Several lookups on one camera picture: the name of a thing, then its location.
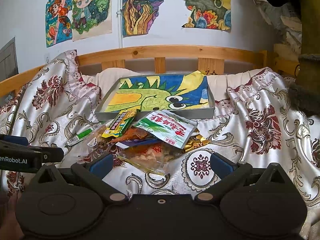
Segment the floral satin bed cover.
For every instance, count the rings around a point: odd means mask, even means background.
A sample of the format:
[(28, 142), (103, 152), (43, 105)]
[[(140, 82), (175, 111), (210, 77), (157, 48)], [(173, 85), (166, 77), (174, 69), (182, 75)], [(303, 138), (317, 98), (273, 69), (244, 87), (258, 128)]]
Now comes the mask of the floral satin bed cover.
[[(74, 50), (61, 53), (1, 105), (1, 133), (25, 137), (33, 146), (62, 148), (60, 167), (96, 158), (84, 143), (66, 145), (97, 122), (102, 99), (101, 88), (83, 80), (75, 57)], [(288, 84), (280, 75), (269, 68), (255, 71), (245, 85), (227, 88), (228, 98), (216, 100), (211, 119), (198, 122), (208, 145), (171, 161), (163, 176), (115, 158), (104, 181), (128, 196), (196, 195), (219, 181), (209, 166), (214, 152), (257, 168), (279, 163), (308, 208), (301, 236), (319, 239), (319, 117), (291, 107)]]

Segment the gold foil snack bag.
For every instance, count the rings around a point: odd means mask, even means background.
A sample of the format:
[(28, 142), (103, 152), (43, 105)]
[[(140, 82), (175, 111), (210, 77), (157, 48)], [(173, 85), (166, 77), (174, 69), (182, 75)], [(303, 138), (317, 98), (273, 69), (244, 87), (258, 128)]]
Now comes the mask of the gold foil snack bag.
[(184, 146), (184, 152), (188, 153), (190, 151), (193, 151), (197, 148), (200, 148), (202, 146), (208, 145), (209, 140), (207, 140), (205, 137), (203, 137), (198, 129), (195, 129), (195, 131), (191, 134), (190, 138), (188, 139), (186, 145)]

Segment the swirly fish drawing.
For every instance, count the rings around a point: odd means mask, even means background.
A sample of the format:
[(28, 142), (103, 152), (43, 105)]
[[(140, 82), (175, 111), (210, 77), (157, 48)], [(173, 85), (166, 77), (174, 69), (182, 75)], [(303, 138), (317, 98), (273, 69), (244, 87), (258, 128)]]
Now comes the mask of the swirly fish drawing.
[(164, 0), (122, 0), (123, 36), (146, 35), (159, 15)]

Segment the white green seaweed snack bag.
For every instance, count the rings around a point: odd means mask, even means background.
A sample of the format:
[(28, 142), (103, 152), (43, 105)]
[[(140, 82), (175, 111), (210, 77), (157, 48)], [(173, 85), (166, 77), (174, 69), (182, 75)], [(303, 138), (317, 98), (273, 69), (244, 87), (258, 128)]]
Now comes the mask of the white green seaweed snack bag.
[(150, 112), (133, 125), (171, 146), (183, 149), (198, 123), (167, 110), (157, 110)]

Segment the clear pastry pack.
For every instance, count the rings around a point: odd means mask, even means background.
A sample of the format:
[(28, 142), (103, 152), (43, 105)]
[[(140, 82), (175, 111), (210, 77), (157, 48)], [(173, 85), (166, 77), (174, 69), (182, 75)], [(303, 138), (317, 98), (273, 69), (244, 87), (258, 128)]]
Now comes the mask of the clear pastry pack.
[(87, 146), (89, 153), (92, 153), (97, 148), (108, 144), (110, 140), (102, 137), (105, 130), (106, 125), (101, 125), (87, 136), (85, 139), (85, 145)]

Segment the clear bag of crackers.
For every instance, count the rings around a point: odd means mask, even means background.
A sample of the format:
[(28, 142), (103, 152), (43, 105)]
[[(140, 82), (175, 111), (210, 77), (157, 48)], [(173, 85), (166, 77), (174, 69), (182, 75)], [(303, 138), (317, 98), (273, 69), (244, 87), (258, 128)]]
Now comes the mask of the clear bag of crackers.
[(129, 147), (118, 153), (118, 158), (143, 172), (164, 175), (169, 163), (184, 154), (183, 149), (158, 142)]

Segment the yellow green candy pack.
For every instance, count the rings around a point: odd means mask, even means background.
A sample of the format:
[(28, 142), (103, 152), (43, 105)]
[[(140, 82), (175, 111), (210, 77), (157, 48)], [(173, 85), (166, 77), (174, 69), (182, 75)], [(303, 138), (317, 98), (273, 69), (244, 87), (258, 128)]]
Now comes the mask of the yellow green candy pack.
[(136, 109), (121, 110), (104, 130), (101, 137), (104, 139), (121, 137), (133, 122), (137, 112)]

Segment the landscape hill drawing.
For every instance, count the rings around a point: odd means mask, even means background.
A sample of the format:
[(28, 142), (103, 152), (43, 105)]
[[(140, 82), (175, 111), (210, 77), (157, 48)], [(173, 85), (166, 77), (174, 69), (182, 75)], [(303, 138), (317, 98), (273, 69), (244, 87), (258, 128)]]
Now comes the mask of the landscape hill drawing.
[(183, 28), (231, 30), (231, 0), (184, 1), (190, 16), (188, 22), (182, 25)]

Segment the mermaid girl drawing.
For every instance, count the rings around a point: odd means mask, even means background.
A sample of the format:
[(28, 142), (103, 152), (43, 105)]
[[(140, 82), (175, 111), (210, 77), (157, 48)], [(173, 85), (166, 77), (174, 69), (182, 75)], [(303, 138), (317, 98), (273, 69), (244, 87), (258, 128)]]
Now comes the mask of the mermaid girl drawing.
[(68, 17), (72, 0), (48, 0), (46, 4), (46, 47), (72, 39), (72, 24)]

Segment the grey wall panel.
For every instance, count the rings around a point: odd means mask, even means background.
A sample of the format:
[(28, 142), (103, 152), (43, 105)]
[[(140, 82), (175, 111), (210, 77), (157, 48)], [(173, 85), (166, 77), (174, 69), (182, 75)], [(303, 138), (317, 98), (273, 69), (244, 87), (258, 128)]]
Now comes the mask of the grey wall panel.
[(18, 74), (15, 38), (0, 50), (0, 81)]

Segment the camouflage fabric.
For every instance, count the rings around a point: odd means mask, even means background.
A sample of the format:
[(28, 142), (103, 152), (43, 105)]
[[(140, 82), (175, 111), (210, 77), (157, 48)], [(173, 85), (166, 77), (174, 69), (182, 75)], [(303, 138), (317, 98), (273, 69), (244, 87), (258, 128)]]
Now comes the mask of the camouflage fabric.
[(290, 0), (253, 0), (267, 24), (273, 26), (278, 40), (296, 55), (302, 46), (302, 23)]

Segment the wooden bed headboard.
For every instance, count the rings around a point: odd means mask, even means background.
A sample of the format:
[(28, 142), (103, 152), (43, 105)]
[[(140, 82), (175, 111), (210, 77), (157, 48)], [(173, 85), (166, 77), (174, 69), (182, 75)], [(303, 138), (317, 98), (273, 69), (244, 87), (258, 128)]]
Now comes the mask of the wooden bed headboard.
[(128, 60), (154, 59), (155, 73), (166, 72), (167, 58), (170, 59), (197, 59), (198, 70), (208, 74), (222, 75), (226, 61), (244, 62), (252, 64), (255, 69), (269, 67), (275, 72), (297, 76), (300, 71), (299, 62), (292, 56), (283, 54), (289, 50), (279, 44), (278, 52), (261, 50), (254, 52), (235, 48), (213, 46), (140, 46), (126, 47), (84, 54), (76, 57), (80, 67), (99, 64), (102, 69), (118, 67), (125, 68)]

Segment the green white sausage stick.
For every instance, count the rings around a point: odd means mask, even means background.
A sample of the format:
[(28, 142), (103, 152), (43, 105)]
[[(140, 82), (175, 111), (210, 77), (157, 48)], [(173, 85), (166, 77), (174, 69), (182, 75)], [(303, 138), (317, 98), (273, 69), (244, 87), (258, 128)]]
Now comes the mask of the green white sausage stick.
[(72, 137), (71, 139), (68, 139), (66, 142), (67, 146), (74, 146), (82, 141), (85, 142), (85, 139), (87, 138), (87, 136), (92, 133), (96, 128), (100, 127), (101, 125), (109, 125), (111, 123), (111, 121), (102, 121), (99, 122), (93, 126), (91, 126), (90, 128), (84, 130), (83, 132), (80, 132), (78, 134), (76, 134), (74, 137)]

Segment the anime boy drawing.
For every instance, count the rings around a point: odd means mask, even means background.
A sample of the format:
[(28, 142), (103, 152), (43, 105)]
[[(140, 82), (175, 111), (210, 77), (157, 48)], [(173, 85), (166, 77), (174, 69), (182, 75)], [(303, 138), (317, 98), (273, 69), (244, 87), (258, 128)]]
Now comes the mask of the anime boy drawing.
[(112, 32), (112, 0), (72, 0), (72, 40)]

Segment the dark blue snack box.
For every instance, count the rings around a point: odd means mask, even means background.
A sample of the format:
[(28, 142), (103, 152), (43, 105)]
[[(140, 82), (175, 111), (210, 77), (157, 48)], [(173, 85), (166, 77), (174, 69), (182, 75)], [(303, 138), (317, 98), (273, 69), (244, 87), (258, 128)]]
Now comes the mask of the dark blue snack box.
[(158, 138), (149, 136), (144, 139), (132, 139), (132, 140), (125, 140), (125, 141), (120, 141), (116, 142), (116, 146), (122, 148), (122, 149), (127, 149), (133, 146), (139, 146), (139, 145), (149, 145), (149, 144), (155, 144), (161, 142)]

